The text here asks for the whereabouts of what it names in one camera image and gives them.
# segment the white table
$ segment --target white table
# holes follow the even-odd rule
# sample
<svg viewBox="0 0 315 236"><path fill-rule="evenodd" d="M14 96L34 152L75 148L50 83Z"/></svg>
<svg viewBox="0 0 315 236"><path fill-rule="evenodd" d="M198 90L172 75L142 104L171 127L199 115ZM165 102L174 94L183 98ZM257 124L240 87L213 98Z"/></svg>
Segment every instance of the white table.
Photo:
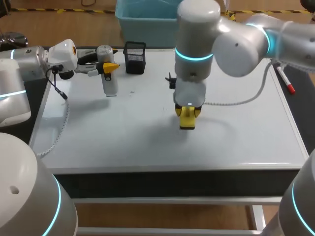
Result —
<svg viewBox="0 0 315 236"><path fill-rule="evenodd" d="M117 97L105 97L99 76L77 74L58 87L69 97L70 119L56 146L44 159L54 174L164 172L201 170L299 169L308 157L273 68L261 96L235 107L203 106L195 130L180 130L164 77L174 76L173 50L147 50L143 75L125 73L122 52ZM268 61L244 78L225 75L215 60L207 79L207 101L234 102L254 96ZM38 113L30 146L47 149L63 123L65 105L49 86ZM277 204L271 198L127 198L76 199L77 202ZM261 206L253 213L262 214ZM258 230L264 219L254 218ZM80 229L79 233L126 234L126 229ZM175 234L161 230L159 234ZM156 235L130 229L127 234ZM256 235L259 232L186 231L189 235Z"/></svg>

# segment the white cable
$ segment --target white cable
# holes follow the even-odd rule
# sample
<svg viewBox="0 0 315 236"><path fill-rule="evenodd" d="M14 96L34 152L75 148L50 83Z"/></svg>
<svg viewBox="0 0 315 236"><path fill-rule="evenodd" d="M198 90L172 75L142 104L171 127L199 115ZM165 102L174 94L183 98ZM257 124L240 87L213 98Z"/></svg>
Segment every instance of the white cable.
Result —
<svg viewBox="0 0 315 236"><path fill-rule="evenodd" d="M58 143L60 137L61 137L62 134L63 134L63 131L64 131L64 129L65 129L67 123L68 123L69 116L70 116L70 106L69 106L68 100L65 100L65 104L66 104L66 106L67 106L67 108L66 108L67 110L66 110L66 114L65 114L64 121L63 121L63 126L62 126L62 128L61 128L61 130L60 130L60 132L59 132L59 134L58 134L58 136L57 136L57 138L56 138L56 140L55 140L54 143L51 145L51 147L50 147L49 149L47 149L46 151L43 151L43 152L37 154L37 156L38 156L39 158L43 158L43 157L46 156L48 153L50 153L50 152L55 148L56 144Z"/></svg>
<svg viewBox="0 0 315 236"><path fill-rule="evenodd" d="M210 105L210 106L237 106L237 105L242 105L242 104L246 104L246 103L249 103L249 102L252 102L254 101L256 98L258 98L264 87L265 87L265 84L266 84L266 80L267 80L267 74L268 74L268 70L269 70L269 67L272 65L272 62L269 62L265 68L265 71L264 71L264 75L262 77L262 82L261 82L261 86L260 86L260 89L258 90L257 94L250 98L250 99L247 99L245 101L242 101L242 102L233 102L233 103L216 103L216 102L205 102L204 105Z"/></svg>

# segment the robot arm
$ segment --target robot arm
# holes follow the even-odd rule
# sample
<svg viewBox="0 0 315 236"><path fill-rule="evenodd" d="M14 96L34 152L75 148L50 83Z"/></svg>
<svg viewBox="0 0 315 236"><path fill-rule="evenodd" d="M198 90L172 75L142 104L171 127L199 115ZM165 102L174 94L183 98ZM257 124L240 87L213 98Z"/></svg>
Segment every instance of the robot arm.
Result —
<svg viewBox="0 0 315 236"><path fill-rule="evenodd" d="M221 17L214 0L182 1L178 22L174 102L179 116L183 107L200 113L214 56L220 69L233 77L251 73L263 58L315 69L314 25L283 22L264 14L237 23Z"/></svg>

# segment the blue led ring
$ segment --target blue led ring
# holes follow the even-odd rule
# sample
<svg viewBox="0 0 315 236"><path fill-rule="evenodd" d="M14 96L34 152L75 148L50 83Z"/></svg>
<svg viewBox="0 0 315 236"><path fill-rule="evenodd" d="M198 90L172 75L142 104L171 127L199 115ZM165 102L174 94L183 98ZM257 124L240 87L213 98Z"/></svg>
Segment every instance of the blue led ring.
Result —
<svg viewBox="0 0 315 236"><path fill-rule="evenodd" d="M61 205L61 189L60 189L60 185L59 185L59 182L58 180L56 179L56 177L54 177L55 180L56 180L56 183L57 183L57 186L58 186L58 194L59 194L59 199L58 199L58 206L57 206L57 210L56 210L56 213L55 213L55 216L53 218L53 220L51 221L50 225L48 226L48 228L46 229L45 233L42 235L42 236L47 236L48 233L50 232L51 228L53 227L56 219L57 219L57 216L59 214L59 211L60 211L60 205Z"/></svg>
<svg viewBox="0 0 315 236"><path fill-rule="evenodd" d="M181 54L180 52L178 52L177 48L175 48L175 52L177 55L179 55L181 58L184 58L186 60L192 60L192 61L199 61L199 60L206 60L206 59L209 59L210 57L213 56L213 54L210 54L206 57L203 57L203 58L190 58L190 57L186 57L184 56L183 54Z"/></svg>
<svg viewBox="0 0 315 236"><path fill-rule="evenodd" d="M295 211L297 213L297 215L299 216L301 222L303 223L303 225L305 226L306 229L308 229L308 231L315 236L315 232L308 226L308 224L305 222L305 220L303 219L303 217L301 216L300 212L299 212L299 209L297 208L296 206L296 203L295 203L295 198L294 198L294 183L293 183L293 186L292 186L292 201L293 201L293 205L294 205L294 208L295 208Z"/></svg>

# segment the yellow object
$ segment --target yellow object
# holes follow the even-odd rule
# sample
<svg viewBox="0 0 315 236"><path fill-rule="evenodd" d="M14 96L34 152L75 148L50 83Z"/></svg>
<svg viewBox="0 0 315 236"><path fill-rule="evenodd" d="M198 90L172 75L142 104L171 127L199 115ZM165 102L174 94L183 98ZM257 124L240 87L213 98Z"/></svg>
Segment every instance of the yellow object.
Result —
<svg viewBox="0 0 315 236"><path fill-rule="evenodd" d="M197 118L201 113L201 109L195 109L195 117Z"/></svg>
<svg viewBox="0 0 315 236"><path fill-rule="evenodd" d="M180 129L195 129L195 108L182 107L180 119Z"/></svg>
<svg viewBox="0 0 315 236"><path fill-rule="evenodd" d="M182 113L182 108L175 108L175 112L176 112L177 116L179 117Z"/></svg>
<svg viewBox="0 0 315 236"><path fill-rule="evenodd" d="M111 62L104 63L103 65L104 73L105 74L111 73L114 70L116 70L118 67L119 67L119 64L116 64L116 63L111 63Z"/></svg>

